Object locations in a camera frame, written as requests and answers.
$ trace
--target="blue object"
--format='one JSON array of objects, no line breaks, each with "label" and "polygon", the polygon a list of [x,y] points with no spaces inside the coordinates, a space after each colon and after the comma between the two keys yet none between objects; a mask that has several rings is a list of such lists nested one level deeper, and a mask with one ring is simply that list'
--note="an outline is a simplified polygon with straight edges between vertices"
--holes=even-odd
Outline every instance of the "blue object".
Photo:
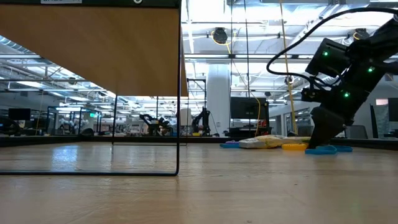
[{"label": "blue object", "polygon": [[350,146],[334,146],[338,152],[353,152],[353,148]]},{"label": "blue object", "polygon": [[239,144],[239,142],[236,142],[236,141],[228,141],[228,142],[226,142],[225,144]]},{"label": "blue object", "polygon": [[316,149],[306,149],[306,154],[312,155],[334,155],[337,153],[335,146],[318,146]]},{"label": "blue object", "polygon": [[226,149],[239,149],[239,143],[237,143],[237,144],[220,144],[220,147],[223,147]]}]

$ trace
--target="black metal frame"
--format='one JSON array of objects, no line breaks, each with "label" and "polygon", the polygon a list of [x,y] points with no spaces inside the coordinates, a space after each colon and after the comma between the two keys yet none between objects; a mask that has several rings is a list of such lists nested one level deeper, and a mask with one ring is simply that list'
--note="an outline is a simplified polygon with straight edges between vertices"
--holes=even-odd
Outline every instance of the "black metal frame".
[{"label": "black metal frame", "polygon": [[[40,6],[62,6],[62,7],[136,7],[136,8],[161,8],[178,10],[178,72],[177,72],[177,127],[180,127],[180,104],[181,104],[181,58],[183,52],[181,43],[181,5],[182,0],[143,0],[136,4],[133,0],[82,0],[77,4],[42,4],[41,0],[0,0],[1,4],[23,4]],[[116,123],[118,96],[116,95],[114,107],[114,127]],[[114,146],[114,130],[112,136],[112,145]],[[177,128],[177,137],[175,138],[177,158],[175,172],[125,172],[125,171],[59,171],[59,170],[0,170],[0,175],[122,175],[122,176],[177,176],[180,170],[180,128]]]}]

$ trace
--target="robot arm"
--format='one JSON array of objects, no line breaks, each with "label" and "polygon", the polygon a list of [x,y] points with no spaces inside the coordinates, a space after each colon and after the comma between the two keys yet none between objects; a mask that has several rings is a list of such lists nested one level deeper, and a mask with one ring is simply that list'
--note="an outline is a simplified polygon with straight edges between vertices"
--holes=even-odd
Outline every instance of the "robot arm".
[{"label": "robot arm", "polygon": [[140,114],[139,118],[141,120],[143,120],[148,126],[150,126],[151,125],[151,121],[154,120],[154,118],[151,115],[149,115],[149,114]]},{"label": "robot arm", "polygon": [[208,136],[210,135],[210,127],[209,127],[209,116],[210,116],[210,111],[208,111],[206,108],[202,108],[202,112],[193,119],[192,121],[192,128],[194,133],[199,132],[199,121],[201,119],[203,123],[203,136]]},{"label": "robot arm", "polygon": [[[326,21],[349,12],[380,11],[398,14],[397,10],[384,8],[361,8],[340,12],[321,21],[305,37],[291,48],[287,48],[274,58],[286,53],[307,38],[316,28]],[[398,53],[398,17],[385,23],[374,35],[364,40],[357,40],[349,47],[324,39],[308,64],[306,72],[312,75],[323,73],[331,77],[339,76],[340,83],[316,89],[315,79],[309,78],[310,88],[302,91],[303,101],[319,102],[321,105],[312,110],[315,128],[311,136],[309,148],[315,148],[327,143],[331,138],[342,132],[345,127],[354,123],[354,116],[359,107],[366,101],[370,92],[376,87],[380,79],[388,72],[398,74],[397,63],[384,62]],[[269,72],[277,75],[295,75],[291,73]]]}]

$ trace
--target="wooden floor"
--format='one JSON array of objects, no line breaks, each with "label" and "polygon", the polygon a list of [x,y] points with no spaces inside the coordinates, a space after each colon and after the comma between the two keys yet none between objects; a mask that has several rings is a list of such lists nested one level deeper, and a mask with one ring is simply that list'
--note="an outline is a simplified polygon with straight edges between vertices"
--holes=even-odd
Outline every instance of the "wooden floor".
[{"label": "wooden floor", "polygon": [[[174,169],[174,147],[0,149],[0,169]],[[398,152],[182,147],[178,177],[0,177],[0,223],[398,223]]]}]

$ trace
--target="yellow plastic tray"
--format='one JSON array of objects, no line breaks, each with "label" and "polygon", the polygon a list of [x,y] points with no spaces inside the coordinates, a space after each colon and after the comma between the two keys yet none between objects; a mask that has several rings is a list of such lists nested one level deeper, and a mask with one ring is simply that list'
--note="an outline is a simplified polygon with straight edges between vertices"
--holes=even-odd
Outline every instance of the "yellow plastic tray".
[{"label": "yellow plastic tray", "polygon": [[307,144],[283,144],[283,150],[291,150],[291,151],[304,151],[308,147]]}]

